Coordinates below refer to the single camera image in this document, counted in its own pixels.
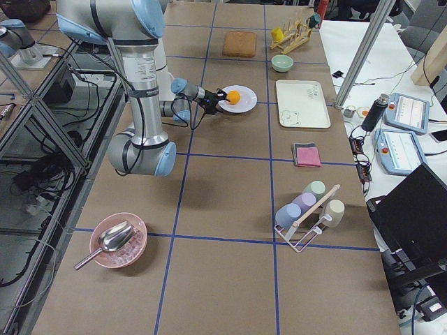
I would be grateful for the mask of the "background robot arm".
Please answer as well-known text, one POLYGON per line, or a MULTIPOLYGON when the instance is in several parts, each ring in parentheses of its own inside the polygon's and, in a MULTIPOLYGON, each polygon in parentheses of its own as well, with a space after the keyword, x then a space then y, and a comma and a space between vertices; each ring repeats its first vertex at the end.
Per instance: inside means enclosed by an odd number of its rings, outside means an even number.
POLYGON ((1 21, 1 53, 6 58, 19 54, 26 64, 34 64, 43 57, 28 28, 19 19, 1 21))

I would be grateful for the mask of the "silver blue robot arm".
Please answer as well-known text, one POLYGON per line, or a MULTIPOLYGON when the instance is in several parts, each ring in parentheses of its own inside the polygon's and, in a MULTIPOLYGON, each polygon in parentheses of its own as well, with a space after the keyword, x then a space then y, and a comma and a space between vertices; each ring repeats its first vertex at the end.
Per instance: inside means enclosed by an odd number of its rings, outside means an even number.
POLYGON ((170 86, 174 94, 172 101, 160 102, 161 116, 172 117, 175 121, 188 123, 191 120, 191 104, 197 103, 204 115, 217 113, 219 101, 226 101, 228 94, 223 89, 215 92, 190 83, 184 78, 175 78, 170 86))
POLYGON ((167 1, 58 1, 60 31, 92 44, 114 45, 133 123, 116 134, 108 159, 121 174, 167 176, 176 158, 161 122, 155 49, 165 32, 167 1))

